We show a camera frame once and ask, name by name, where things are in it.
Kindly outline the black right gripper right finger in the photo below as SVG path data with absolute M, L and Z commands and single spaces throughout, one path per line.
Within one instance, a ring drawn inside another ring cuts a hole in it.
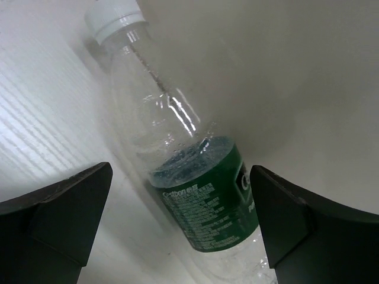
M 378 283 L 378 215 L 253 166 L 252 193 L 278 283 Z

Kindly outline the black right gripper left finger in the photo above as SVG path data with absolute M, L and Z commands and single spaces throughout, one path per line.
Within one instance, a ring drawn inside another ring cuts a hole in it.
M 111 165 L 102 162 L 1 202 L 1 283 L 77 283 L 112 178 Z

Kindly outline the green-label clear bottle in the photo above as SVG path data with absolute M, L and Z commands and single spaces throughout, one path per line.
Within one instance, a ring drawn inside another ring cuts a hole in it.
M 115 143 L 213 283 L 277 283 L 249 171 L 204 94 L 151 38 L 136 1 L 94 1 L 85 22 L 108 55 Z

